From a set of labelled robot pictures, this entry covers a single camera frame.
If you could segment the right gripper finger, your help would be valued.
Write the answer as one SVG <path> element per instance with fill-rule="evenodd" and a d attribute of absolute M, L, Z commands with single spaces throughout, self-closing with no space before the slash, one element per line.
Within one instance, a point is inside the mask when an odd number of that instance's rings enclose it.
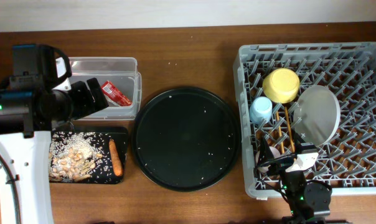
<path fill-rule="evenodd" d="M 260 150 L 259 150 L 259 158 L 258 158 L 258 164 L 260 165 L 261 170 L 267 171 L 268 165 L 265 165 L 266 161 L 269 159 L 271 155 L 270 147 L 267 143 L 267 140 L 265 137 L 262 137 L 260 140 Z"/>
<path fill-rule="evenodd" d="M 293 135 L 295 152 L 316 152 L 316 147 L 311 142 L 306 142 L 298 133 Z"/>

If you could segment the pink plastic cup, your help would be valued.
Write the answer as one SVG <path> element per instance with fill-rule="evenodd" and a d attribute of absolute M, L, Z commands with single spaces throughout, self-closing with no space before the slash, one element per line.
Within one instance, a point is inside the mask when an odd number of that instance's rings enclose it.
<path fill-rule="evenodd" d="M 281 156 L 281 154 L 280 154 L 279 150 L 277 150 L 277 148 L 275 148 L 275 147 L 273 147 L 273 146 L 270 146 L 270 150 L 271 150 L 271 152 L 272 152 L 272 154 L 273 154 L 273 156 L 274 156 L 275 158 Z M 258 151 L 258 152 L 256 153 L 256 156 L 255 156 L 255 161 L 256 161 L 256 162 L 259 161 L 259 156 L 260 156 L 260 152 Z M 266 167 L 259 167 L 258 170 L 259 170 L 261 173 L 264 174 L 264 173 L 267 173 L 267 172 L 268 172 L 268 168 L 269 168 L 269 166 L 266 166 Z"/>

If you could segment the wooden chopstick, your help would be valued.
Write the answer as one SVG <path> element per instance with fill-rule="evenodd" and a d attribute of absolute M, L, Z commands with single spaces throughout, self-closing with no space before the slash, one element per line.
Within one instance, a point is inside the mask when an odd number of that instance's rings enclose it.
<path fill-rule="evenodd" d="M 287 108 L 286 105 L 284 105 L 284 113 L 285 113 L 285 116 L 286 116 L 289 141 L 290 141 L 290 145 L 291 145 L 291 152 L 295 153 L 295 146 L 294 146 L 293 135 L 292 135 L 292 130 L 291 130 L 291 122 L 290 122 L 290 118 L 289 118 L 288 108 Z"/>
<path fill-rule="evenodd" d="M 279 116 L 278 111 L 276 112 L 276 120 L 277 120 L 277 122 L 279 122 L 279 120 L 280 120 L 280 116 Z M 281 125 L 278 126 L 278 135 L 279 135 L 280 138 L 283 137 L 282 131 L 281 131 Z M 280 142 L 280 150 L 281 150 L 281 155 L 283 155 L 285 153 L 285 151 L 284 151 L 284 140 L 282 140 Z"/>

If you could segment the grey plate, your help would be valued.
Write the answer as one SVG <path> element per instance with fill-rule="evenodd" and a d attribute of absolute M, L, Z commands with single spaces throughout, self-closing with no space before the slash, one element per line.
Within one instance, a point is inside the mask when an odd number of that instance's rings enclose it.
<path fill-rule="evenodd" d="M 313 85 L 298 98 L 293 129 L 304 141 L 322 146 L 335 135 L 340 120 L 341 109 L 335 94 L 325 86 Z"/>

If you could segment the blue plastic cup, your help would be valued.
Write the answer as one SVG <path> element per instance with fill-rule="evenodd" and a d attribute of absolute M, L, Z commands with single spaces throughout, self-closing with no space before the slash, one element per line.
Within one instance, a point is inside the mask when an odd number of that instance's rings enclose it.
<path fill-rule="evenodd" d="M 250 121 L 254 124 L 261 124 L 263 120 L 268 122 L 272 116 L 273 105 L 270 99 L 265 96 L 255 98 L 249 107 Z"/>

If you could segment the yellow bowl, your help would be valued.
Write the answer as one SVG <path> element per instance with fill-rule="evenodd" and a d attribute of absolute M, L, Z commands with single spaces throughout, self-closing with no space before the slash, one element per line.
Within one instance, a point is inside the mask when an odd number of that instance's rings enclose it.
<path fill-rule="evenodd" d="M 298 75 L 288 69 L 272 71 L 263 80 L 262 88 L 267 98 L 275 103 L 289 103 L 298 95 L 300 80 Z"/>

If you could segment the red sauce packet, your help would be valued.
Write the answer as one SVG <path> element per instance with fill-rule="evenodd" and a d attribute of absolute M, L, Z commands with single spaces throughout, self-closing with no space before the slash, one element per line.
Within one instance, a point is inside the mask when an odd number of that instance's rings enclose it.
<path fill-rule="evenodd" d="M 119 106 L 131 106 L 133 102 L 129 100 L 117 87 L 109 80 L 104 82 L 101 90 L 105 96 Z"/>

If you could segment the orange carrot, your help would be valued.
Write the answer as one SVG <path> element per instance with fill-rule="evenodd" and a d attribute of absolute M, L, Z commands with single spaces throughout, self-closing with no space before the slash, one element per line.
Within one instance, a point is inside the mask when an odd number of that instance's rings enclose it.
<path fill-rule="evenodd" d="M 113 139 L 109 140 L 109 150 L 115 176 L 121 177 L 123 175 L 123 166 L 118 155 L 116 144 Z"/>

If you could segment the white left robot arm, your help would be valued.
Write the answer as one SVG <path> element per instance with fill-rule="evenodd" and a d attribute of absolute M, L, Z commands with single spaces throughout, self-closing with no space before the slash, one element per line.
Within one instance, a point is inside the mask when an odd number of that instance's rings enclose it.
<path fill-rule="evenodd" d="M 53 223 L 49 186 L 52 131 L 108 107 L 96 78 L 68 91 L 0 90 L 2 223 Z"/>

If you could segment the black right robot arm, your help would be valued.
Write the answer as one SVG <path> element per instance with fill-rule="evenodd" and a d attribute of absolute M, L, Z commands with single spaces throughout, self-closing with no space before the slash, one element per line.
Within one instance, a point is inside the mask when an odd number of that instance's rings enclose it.
<path fill-rule="evenodd" d="M 290 217 L 282 222 L 325 223 L 330 215 L 332 187 L 320 180 L 306 180 L 304 172 L 315 164 L 318 150 L 311 142 L 305 142 L 299 134 L 293 137 L 295 152 L 275 157 L 265 138 L 260 140 L 260 155 L 255 167 L 267 167 L 267 176 L 280 177 L 281 187 L 276 189 L 287 202 L 291 210 Z"/>

